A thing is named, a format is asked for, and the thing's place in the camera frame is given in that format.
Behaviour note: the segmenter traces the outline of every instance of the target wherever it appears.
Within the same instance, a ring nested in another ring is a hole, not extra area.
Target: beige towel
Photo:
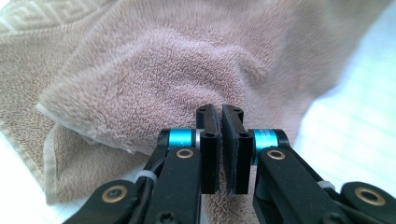
[[[48,203],[145,162],[158,131],[194,127],[200,105],[241,106],[246,127],[293,140],[387,3],[12,1],[0,11],[0,128]],[[249,195],[205,197],[210,222],[257,222],[254,175]]]

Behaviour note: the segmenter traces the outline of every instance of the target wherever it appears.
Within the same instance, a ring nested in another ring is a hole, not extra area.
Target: towel fold
[[[200,105],[240,106],[247,128],[280,128],[292,141],[387,3],[10,2],[0,12],[0,128],[48,203],[145,162],[159,130],[194,127]],[[210,222],[257,222],[254,175],[249,195],[205,196]]]

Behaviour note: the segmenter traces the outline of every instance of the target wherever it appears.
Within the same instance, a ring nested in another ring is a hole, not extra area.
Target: white surface
[[[363,38],[341,85],[317,99],[304,118],[294,148],[337,190],[359,180],[396,196],[395,24],[393,2]],[[0,164],[2,223],[61,223],[85,201],[47,206],[3,135]],[[125,178],[134,180],[134,175]]]

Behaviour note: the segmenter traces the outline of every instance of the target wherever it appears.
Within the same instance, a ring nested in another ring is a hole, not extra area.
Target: greek key pattern
[[[0,11],[0,35],[51,28],[80,20],[112,0],[28,0]]]

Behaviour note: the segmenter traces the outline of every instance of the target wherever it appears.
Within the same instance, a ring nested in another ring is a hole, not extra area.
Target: blue anodized part
[[[260,152],[266,147],[278,147],[278,143],[276,133],[272,129],[253,129],[253,133],[256,142],[254,165],[257,165]]]
[[[171,129],[168,150],[171,147],[192,147],[192,129]]]

